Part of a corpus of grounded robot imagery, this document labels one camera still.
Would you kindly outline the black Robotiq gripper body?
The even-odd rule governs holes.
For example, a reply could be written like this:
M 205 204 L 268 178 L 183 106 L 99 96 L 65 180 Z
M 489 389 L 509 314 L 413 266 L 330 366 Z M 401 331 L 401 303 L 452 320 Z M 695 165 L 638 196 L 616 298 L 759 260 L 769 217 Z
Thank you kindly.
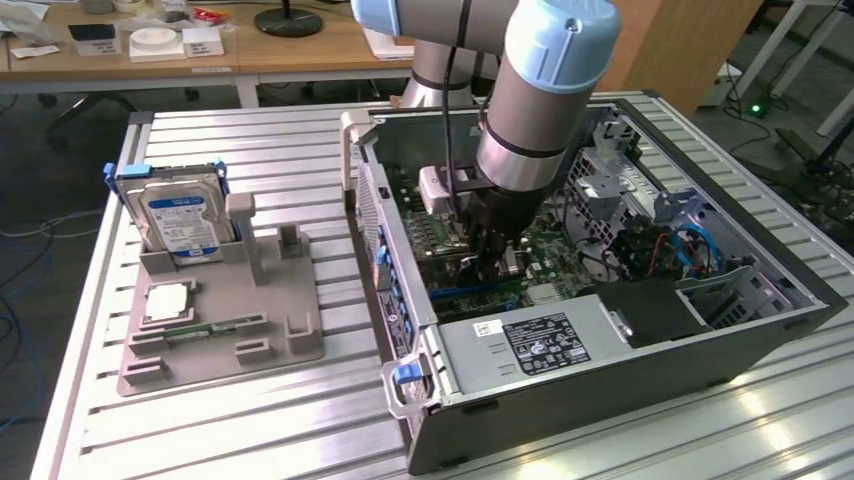
M 541 190 L 514 192 L 493 187 L 472 193 L 466 219 L 477 281 L 500 279 L 497 262 L 534 222 L 541 205 Z

